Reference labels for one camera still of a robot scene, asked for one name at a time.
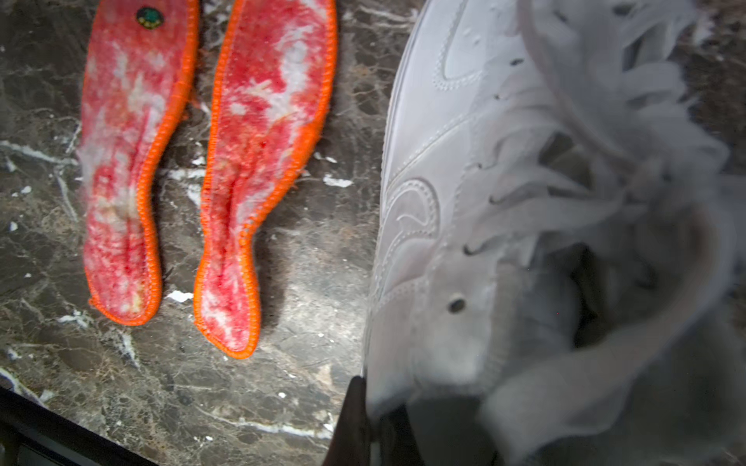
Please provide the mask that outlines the red orange insole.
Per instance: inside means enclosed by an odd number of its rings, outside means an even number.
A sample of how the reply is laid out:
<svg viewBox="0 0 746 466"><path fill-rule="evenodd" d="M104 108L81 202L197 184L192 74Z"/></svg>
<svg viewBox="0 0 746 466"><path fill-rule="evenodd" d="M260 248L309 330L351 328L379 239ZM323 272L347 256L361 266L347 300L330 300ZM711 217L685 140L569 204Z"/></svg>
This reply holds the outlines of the red orange insole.
<svg viewBox="0 0 746 466"><path fill-rule="evenodd" d="M196 1L102 1L87 47L77 157L91 305L138 326L159 309L153 181L182 120L198 49Z"/></svg>

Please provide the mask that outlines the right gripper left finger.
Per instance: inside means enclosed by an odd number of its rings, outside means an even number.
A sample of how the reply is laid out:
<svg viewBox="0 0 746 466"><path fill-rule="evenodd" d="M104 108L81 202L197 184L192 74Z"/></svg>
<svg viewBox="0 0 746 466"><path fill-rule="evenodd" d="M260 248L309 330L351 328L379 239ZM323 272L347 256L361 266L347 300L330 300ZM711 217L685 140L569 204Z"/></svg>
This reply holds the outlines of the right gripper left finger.
<svg viewBox="0 0 746 466"><path fill-rule="evenodd" d="M353 377L322 466L370 465L371 435L365 397L365 378Z"/></svg>

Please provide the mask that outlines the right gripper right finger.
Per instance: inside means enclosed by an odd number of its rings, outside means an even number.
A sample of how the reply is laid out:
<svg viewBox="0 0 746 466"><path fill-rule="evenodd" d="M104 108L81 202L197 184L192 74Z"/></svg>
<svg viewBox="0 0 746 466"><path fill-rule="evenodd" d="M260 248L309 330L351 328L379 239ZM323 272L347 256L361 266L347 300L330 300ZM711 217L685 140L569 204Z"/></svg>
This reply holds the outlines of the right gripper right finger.
<svg viewBox="0 0 746 466"><path fill-rule="evenodd" d="M379 423L380 460L383 466L424 466L405 406L382 417Z"/></svg>

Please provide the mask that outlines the white sneaker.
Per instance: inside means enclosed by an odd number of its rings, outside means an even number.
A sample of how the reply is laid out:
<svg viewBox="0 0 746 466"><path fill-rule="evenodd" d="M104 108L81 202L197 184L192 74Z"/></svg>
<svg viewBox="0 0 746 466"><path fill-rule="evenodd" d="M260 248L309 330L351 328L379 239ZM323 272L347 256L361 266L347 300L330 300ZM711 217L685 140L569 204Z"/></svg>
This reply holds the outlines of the white sneaker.
<svg viewBox="0 0 746 466"><path fill-rule="evenodd" d="M429 1L388 114L366 411L425 465L699 465L745 436L745 180L690 1Z"/></svg>

